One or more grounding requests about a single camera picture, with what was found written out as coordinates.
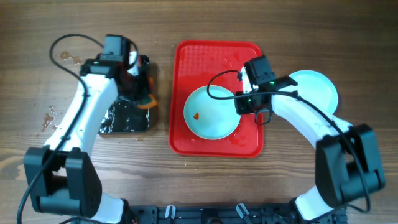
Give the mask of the orange green scrub sponge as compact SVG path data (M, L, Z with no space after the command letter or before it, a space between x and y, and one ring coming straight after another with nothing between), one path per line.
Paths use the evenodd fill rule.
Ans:
M152 77L146 78L145 84L141 86L136 105L140 109L150 109L157 106L158 102L152 92L154 88L154 80Z

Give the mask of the light blue plate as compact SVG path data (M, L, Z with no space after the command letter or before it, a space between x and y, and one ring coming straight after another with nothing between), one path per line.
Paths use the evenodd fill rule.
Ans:
M224 87L203 86L187 98L183 117L188 128L198 137L217 140L229 136L238 127L241 116L237 114L233 94Z
M289 75L298 83L298 93L305 100L330 114L338 107L338 92L329 78L314 70L299 70Z

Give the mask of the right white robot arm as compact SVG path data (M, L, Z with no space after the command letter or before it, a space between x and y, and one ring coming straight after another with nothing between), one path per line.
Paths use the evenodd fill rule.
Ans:
M269 112L295 127L315 148L315 186L292 202L295 221L310 223L382 190L386 178L374 130L334 115L338 94L321 73L301 70L277 78L266 56L247 61L238 72L238 114Z

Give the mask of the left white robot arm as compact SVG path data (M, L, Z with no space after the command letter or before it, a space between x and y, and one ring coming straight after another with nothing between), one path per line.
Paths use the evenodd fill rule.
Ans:
M24 156L28 187L16 221L31 202L38 213L65 215L69 222L137 223L125 199L103 192L91 152L105 114L116 101L140 110L157 105L149 77L149 59L121 35L108 34L103 52L75 74L78 88L58 129L42 147Z

